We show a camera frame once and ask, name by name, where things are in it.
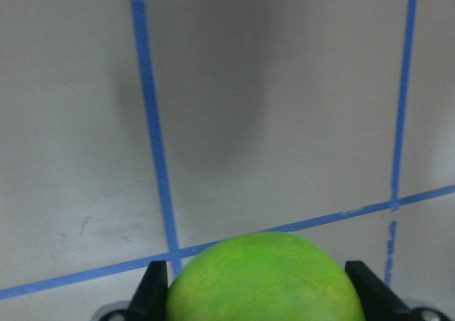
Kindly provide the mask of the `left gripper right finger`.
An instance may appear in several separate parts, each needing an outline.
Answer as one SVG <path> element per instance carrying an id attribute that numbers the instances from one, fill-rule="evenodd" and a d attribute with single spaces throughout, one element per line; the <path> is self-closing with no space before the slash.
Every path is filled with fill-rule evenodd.
<path id="1" fill-rule="evenodd" d="M 360 298 L 366 320 L 419 320 L 362 261 L 346 261 L 345 271 Z"/>

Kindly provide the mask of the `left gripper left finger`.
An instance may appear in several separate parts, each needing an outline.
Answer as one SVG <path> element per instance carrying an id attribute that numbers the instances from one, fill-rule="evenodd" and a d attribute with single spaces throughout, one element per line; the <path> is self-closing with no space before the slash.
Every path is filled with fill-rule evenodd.
<path id="1" fill-rule="evenodd" d="M 168 274 L 165 261 L 152 261 L 127 308 L 127 320 L 165 320 Z"/>

